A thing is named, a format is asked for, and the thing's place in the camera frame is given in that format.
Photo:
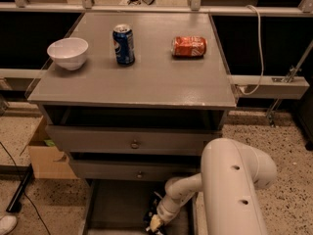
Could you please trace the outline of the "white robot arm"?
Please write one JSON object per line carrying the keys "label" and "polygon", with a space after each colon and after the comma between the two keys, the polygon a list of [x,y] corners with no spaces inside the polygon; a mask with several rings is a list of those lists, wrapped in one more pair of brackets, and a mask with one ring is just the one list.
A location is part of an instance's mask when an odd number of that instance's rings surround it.
{"label": "white robot arm", "polygon": [[208,235],[268,235],[255,191],[270,187],[276,177],[276,164],[265,152],[233,139],[214,139],[203,149],[200,173],[166,182],[149,230],[156,233],[201,192]]}

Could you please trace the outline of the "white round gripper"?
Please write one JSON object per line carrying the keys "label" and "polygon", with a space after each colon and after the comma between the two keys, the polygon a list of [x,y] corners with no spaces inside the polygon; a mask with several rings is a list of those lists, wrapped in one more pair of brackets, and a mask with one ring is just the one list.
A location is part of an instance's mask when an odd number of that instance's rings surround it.
{"label": "white round gripper", "polygon": [[156,232],[163,224],[167,225],[171,222],[187,202],[187,197],[173,199],[169,195],[165,195],[158,203],[156,214],[151,219],[151,231]]}

